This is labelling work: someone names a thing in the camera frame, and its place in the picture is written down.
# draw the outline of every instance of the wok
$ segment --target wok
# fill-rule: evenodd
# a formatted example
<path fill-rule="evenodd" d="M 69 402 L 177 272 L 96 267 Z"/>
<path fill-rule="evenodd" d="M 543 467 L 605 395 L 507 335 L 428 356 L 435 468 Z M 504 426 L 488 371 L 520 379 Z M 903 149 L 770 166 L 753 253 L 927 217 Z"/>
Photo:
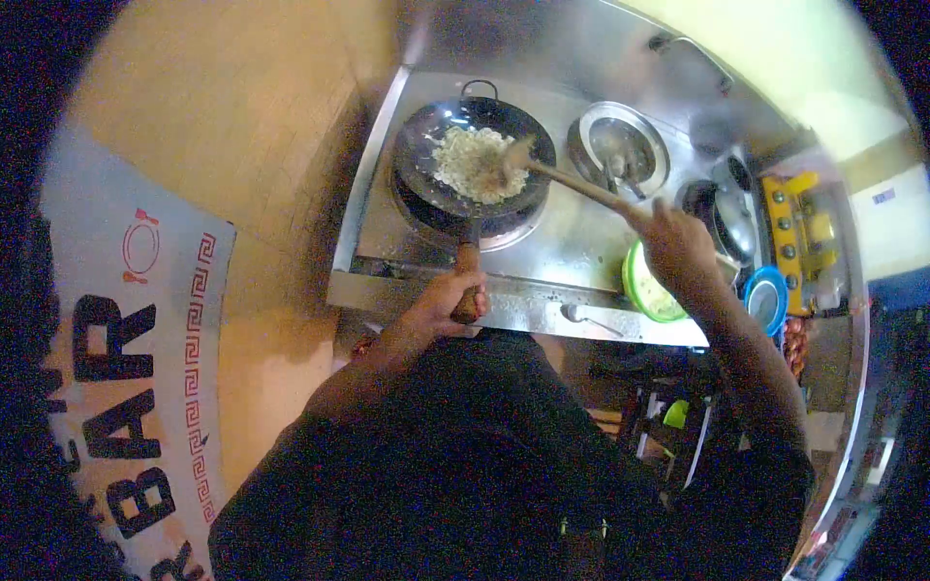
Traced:
<path fill-rule="evenodd" d="M 475 83 L 491 86 L 494 89 L 494 98 L 466 97 L 466 89 Z M 456 270 L 478 271 L 481 269 L 478 239 L 482 220 L 541 205 L 549 191 L 550 179 L 544 174 L 531 172 L 520 193 L 499 204 L 481 204 L 457 195 L 451 186 L 432 176 L 438 169 L 438 162 L 432 157 L 432 152 L 439 147 L 439 141 L 444 137 L 446 130 L 456 125 L 463 129 L 474 127 L 476 130 L 489 127 L 505 138 L 535 136 L 536 140 L 530 153 L 534 159 L 548 165 L 555 165 L 555 146 L 536 119 L 522 109 L 498 100 L 498 88 L 484 79 L 466 83 L 457 98 L 426 105 L 401 127 L 393 159 L 398 176 L 409 190 L 439 213 L 442 219 L 438 221 L 455 225 L 452 227 L 455 231 L 449 233 L 456 235 L 460 241 Z M 452 313 L 454 321 L 471 324 L 477 320 L 474 305 L 476 292 L 476 288 L 471 288 L 465 293 Z"/>

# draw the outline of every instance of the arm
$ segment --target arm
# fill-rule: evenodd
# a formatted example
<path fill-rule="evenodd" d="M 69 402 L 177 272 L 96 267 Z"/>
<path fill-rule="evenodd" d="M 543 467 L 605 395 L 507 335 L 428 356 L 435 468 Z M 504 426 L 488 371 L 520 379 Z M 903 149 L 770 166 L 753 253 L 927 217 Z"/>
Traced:
<path fill-rule="evenodd" d="M 417 303 L 381 333 L 371 351 L 327 379 L 307 401 L 304 414 L 334 422 L 351 419 L 359 408 L 386 395 L 392 380 L 409 369 L 433 341 L 455 335 L 464 325 L 449 319 L 452 310 L 471 286 L 478 315 L 487 313 L 482 273 L 441 274 L 430 282 Z"/>
<path fill-rule="evenodd" d="M 640 230 L 650 270 L 719 353 L 750 436 L 775 436 L 807 453 L 801 390 L 771 339 L 724 282 L 704 224 L 657 198 L 652 220 Z"/>

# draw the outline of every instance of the stove burner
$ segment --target stove burner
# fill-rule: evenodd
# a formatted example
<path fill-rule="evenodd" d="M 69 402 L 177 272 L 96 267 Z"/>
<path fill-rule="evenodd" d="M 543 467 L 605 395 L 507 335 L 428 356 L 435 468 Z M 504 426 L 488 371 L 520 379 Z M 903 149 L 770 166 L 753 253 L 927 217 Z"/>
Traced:
<path fill-rule="evenodd" d="M 406 187 L 396 171 L 392 171 L 392 174 L 392 190 L 395 194 L 397 208 L 410 226 L 426 242 L 455 254 L 459 239 L 448 232 L 463 231 L 468 220 L 452 216 L 422 200 Z M 543 199 L 542 204 L 530 206 L 512 214 L 485 218 L 481 224 L 479 241 L 481 251 L 500 250 L 523 240 L 536 229 L 545 204 L 545 199 Z"/>

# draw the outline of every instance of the hand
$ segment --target hand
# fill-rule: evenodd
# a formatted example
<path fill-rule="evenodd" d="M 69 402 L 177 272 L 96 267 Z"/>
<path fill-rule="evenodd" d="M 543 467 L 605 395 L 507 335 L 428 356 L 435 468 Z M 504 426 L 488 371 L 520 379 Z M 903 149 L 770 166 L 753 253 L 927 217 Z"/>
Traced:
<path fill-rule="evenodd" d="M 649 270 L 689 312 L 726 288 L 713 239 L 699 219 L 656 198 L 640 234 Z"/>
<path fill-rule="evenodd" d="M 487 313 L 485 279 L 483 272 L 440 274 L 430 281 L 417 303 L 404 313 L 402 319 L 415 330 L 429 334 L 431 338 L 460 333 L 465 325 L 453 322 L 449 316 L 465 290 L 472 286 L 478 287 L 474 296 L 478 316 Z"/>

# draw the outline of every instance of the person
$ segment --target person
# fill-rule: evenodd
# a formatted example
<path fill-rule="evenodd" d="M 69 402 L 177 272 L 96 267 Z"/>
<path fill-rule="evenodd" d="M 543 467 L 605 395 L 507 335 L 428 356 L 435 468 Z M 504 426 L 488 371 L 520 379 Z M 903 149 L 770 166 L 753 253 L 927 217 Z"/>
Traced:
<path fill-rule="evenodd" d="M 483 274 L 443 274 L 313 393 L 222 510 L 216 578 L 780 578 L 813 486 L 801 392 L 699 220 L 657 200 L 631 225 L 719 355 L 751 449 L 668 512 L 532 338 L 449 337 L 467 288 L 488 303 Z"/>

